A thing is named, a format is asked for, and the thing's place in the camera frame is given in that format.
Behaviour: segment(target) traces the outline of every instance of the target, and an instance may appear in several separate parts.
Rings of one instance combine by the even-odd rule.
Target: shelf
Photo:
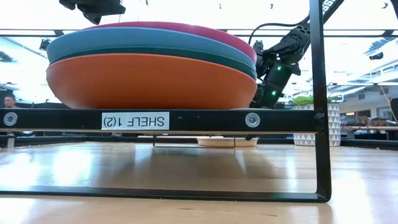
[[[264,134],[317,133],[322,131],[325,114],[305,110],[2,109],[0,118],[0,131]]]

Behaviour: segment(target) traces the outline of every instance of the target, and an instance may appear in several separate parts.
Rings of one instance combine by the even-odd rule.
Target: potted plant
[[[313,110],[313,96],[298,96],[293,99],[294,110]],[[329,145],[340,146],[340,108],[328,98],[328,119],[329,119]],[[296,146],[315,146],[315,134],[294,134]]]

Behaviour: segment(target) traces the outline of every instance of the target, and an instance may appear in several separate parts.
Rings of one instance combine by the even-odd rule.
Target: teal plate
[[[240,72],[249,75],[254,80],[257,80],[256,71],[245,63],[239,62],[235,59],[225,57],[217,54],[210,54],[207,52],[201,52],[197,50],[186,50],[171,47],[125,47],[125,48],[112,48],[112,49],[102,49],[102,50],[89,50],[85,52],[78,52],[64,57],[60,57],[54,60],[51,64],[65,60],[68,58],[79,57],[84,55],[96,55],[96,54],[157,54],[157,55],[169,55],[176,57],[192,58],[197,60],[203,60],[207,62],[216,63],[219,65],[224,65],[229,68],[236,69]]]

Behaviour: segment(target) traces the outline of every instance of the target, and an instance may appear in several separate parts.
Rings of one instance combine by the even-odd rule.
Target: wooden floor
[[[0,223],[358,223],[398,220],[398,152],[331,149],[326,204],[0,196]],[[0,152],[0,186],[313,192],[313,148],[58,144]]]

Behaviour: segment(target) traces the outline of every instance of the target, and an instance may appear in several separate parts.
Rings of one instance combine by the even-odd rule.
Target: white planter
[[[313,105],[295,106],[295,110],[313,110]],[[337,104],[328,105],[329,145],[340,146],[340,107]],[[296,146],[315,146],[315,134],[294,134]]]

